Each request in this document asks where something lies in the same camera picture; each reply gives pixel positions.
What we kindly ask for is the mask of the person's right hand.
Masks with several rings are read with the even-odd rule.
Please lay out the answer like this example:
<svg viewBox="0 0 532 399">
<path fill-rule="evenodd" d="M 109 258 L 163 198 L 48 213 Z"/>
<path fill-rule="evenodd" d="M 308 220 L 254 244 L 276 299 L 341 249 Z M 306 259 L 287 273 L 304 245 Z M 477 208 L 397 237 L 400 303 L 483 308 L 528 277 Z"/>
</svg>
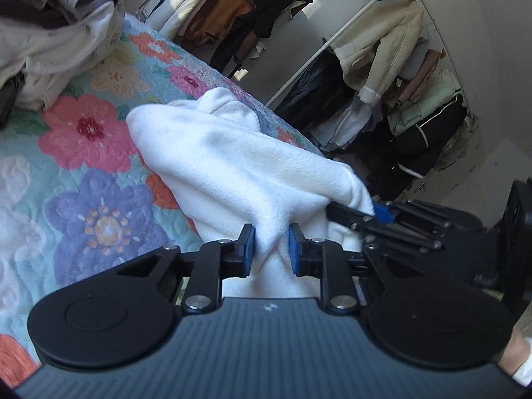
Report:
<svg viewBox="0 0 532 399">
<path fill-rule="evenodd" d="M 531 387 L 531 338 L 525 337 L 520 329 L 514 327 L 498 366 L 519 384 Z"/>
</svg>

